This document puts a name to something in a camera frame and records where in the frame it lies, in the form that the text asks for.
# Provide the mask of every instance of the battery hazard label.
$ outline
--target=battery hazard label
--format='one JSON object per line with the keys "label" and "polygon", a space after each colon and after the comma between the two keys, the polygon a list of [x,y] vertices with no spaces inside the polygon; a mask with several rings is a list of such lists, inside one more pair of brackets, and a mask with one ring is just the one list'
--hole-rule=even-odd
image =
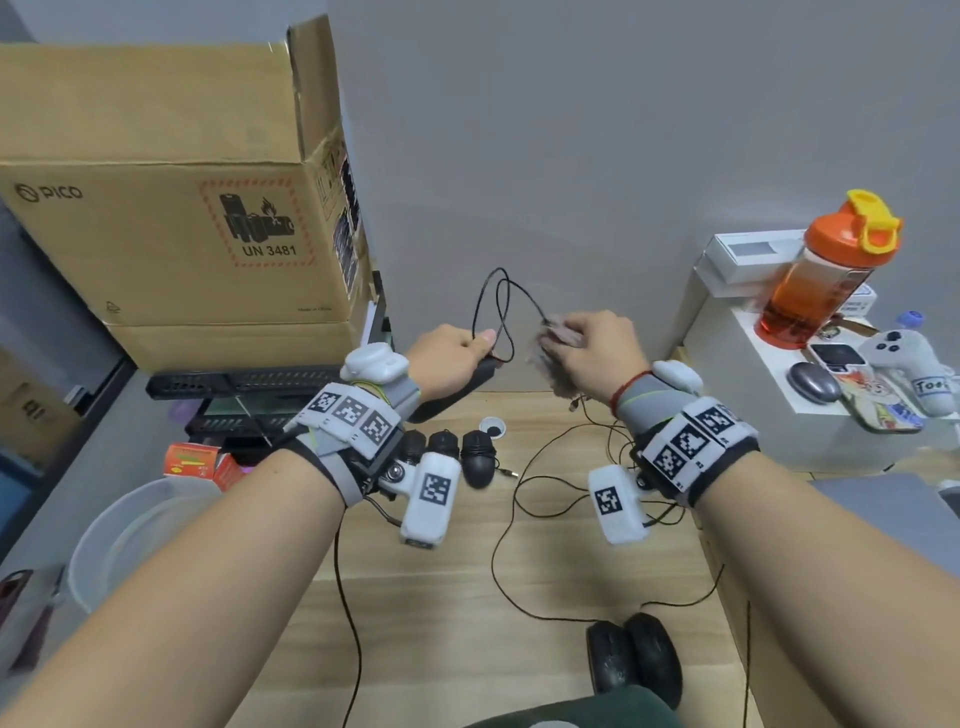
{"label": "battery hazard label", "polygon": [[292,180],[212,180],[199,187],[206,211],[237,268],[316,264]]}

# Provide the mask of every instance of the orange paper box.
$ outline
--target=orange paper box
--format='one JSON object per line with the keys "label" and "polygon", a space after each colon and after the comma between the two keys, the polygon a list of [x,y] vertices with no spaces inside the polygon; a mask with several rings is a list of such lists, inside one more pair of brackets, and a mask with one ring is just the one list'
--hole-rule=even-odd
{"label": "orange paper box", "polygon": [[212,480],[224,493],[232,488],[244,472],[233,455],[221,453],[220,448],[192,443],[175,443],[167,448],[163,458],[164,475],[189,475]]}

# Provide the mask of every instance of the forearm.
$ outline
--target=forearm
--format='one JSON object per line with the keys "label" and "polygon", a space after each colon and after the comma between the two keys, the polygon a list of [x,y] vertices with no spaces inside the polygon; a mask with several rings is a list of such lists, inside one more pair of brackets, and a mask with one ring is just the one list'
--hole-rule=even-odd
{"label": "forearm", "polygon": [[317,470],[270,455],[90,617],[0,726],[225,725],[343,515]]}
{"label": "forearm", "polygon": [[899,728],[960,715],[960,581],[759,453],[696,510],[838,716]]}

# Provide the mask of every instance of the translucent plastic container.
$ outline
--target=translucent plastic container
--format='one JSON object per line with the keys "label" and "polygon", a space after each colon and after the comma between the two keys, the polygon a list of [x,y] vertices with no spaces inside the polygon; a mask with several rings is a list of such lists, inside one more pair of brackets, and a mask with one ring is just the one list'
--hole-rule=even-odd
{"label": "translucent plastic container", "polygon": [[853,291],[900,248],[902,221],[873,192],[852,189],[839,211],[818,217],[804,248],[774,289],[756,335],[802,349]]}
{"label": "translucent plastic container", "polygon": [[77,602],[92,613],[137,567],[221,496],[210,480],[165,477],[127,493],[83,534],[67,569]]}

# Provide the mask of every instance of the orange bottle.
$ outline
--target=orange bottle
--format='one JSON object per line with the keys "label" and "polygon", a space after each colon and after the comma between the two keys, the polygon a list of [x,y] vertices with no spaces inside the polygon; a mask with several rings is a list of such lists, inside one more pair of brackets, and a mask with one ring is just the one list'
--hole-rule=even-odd
{"label": "orange bottle", "polygon": [[873,192],[852,189],[838,212],[818,217],[756,322],[756,335],[802,349],[867,277],[900,249],[903,221]]}

